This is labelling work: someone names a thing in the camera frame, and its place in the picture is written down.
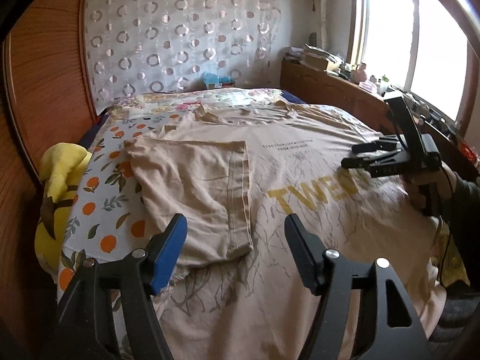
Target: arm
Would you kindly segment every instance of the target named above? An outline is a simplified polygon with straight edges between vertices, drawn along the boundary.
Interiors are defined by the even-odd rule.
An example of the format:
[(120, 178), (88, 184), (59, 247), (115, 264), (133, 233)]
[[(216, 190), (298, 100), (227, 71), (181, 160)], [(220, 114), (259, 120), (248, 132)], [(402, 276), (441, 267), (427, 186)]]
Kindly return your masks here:
[(462, 180), (446, 164), (443, 168), (445, 173), (425, 172), (405, 177), (405, 188), (412, 205), (421, 209), (425, 207), (425, 198), (420, 195), (418, 186), (432, 182), (437, 184), (442, 200), (442, 218), (449, 224), (471, 287), (480, 290), (480, 188)]
[(457, 176), (453, 199), (444, 204), (444, 220), (450, 224), (470, 286), (480, 290), (480, 188)]

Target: yellow plush toy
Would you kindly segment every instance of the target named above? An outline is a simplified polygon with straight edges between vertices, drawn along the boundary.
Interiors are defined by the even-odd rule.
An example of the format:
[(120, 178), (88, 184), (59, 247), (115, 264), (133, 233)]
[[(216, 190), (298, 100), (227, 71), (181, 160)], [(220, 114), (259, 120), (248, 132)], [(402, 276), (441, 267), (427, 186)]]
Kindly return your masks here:
[(73, 143), (57, 143), (45, 151), (40, 179), (45, 192), (35, 234), (35, 253), (42, 268), (55, 279), (63, 238), (77, 189), (92, 154)]

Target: human hand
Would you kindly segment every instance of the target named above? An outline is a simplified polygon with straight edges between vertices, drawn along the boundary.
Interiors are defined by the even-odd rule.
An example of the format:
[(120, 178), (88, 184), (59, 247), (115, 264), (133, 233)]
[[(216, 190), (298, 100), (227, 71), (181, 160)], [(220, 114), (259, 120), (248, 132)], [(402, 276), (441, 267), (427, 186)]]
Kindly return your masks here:
[(420, 193), (419, 186), (435, 183), (437, 185), (438, 194), (442, 201), (452, 198), (452, 191), (455, 192), (457, 188), (457, 176), (442, 162), (442, 167), (445, 172), (440, 169), (436, 172), (421, 172), (415, 175), (404, 175), (405, 191), (407, 192), (412, 206), (418, 210), (426, 207), (426, 198)]

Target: metal screw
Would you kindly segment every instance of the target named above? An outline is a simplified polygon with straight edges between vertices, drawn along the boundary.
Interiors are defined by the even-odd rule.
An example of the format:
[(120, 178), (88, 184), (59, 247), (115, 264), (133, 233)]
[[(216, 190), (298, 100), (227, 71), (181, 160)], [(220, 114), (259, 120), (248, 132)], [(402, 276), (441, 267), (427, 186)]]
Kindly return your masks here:
[(93, 267), (94, 264), (95, 264), (95, 260), (94, 260), (94, 259), (89, 258), (89, 259), (84, 259), (84, 260), (83, 260), (83, 266), (84, 266), (85, 268)]
[(325, 251), (325, 255), (327, 257), (330, 257), (331, 259), (337, 259), (338, 257), (340, 257), (340, 253), (335, 249), (327, 249)]
[(377, 259), (377, 265), (378, 265), (380, 268), (388, 268), (388, 266), (390, 265), (390, 263), (388, 262), (387, 259), (384, 259), (383, 257), (380, 257), (379, 259)]
[(135, 257), (136, 259), (141, 259), (142, 257), (145, 257), (146, 252), (143, 249), (135, 249), (131, 255)]

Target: beige t-shirt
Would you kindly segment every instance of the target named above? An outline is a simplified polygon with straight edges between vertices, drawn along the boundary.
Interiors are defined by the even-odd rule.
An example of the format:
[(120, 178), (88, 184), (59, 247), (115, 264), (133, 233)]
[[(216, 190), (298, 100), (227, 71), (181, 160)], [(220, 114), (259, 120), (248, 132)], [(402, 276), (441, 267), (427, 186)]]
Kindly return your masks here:
[(252, 250), (245, 142), (147, 137), (126, 147), (156, 232), (163, 232), (177, 212), (187, 219), (174, 280)]
[[(179, 359), (296, 359), (319, 299), (304, 288), (284, 235), (298, 214), (309, 232), (354, 261), (387, 258), (405, 284), (429, 336), (445, 290), (429, 264), (433, 220), (415, 211), (400, 178), (346, 171), (351, 146), (379, 136), (332, 107), (280, 103), (256, 108), (201, 107), (174, 127), (172, 140), (246, 142), (253, 250), (193, 270), (171, 288), (161, 326)], [(340, 358), (350, 356), (358, 315), (351, 300)]]

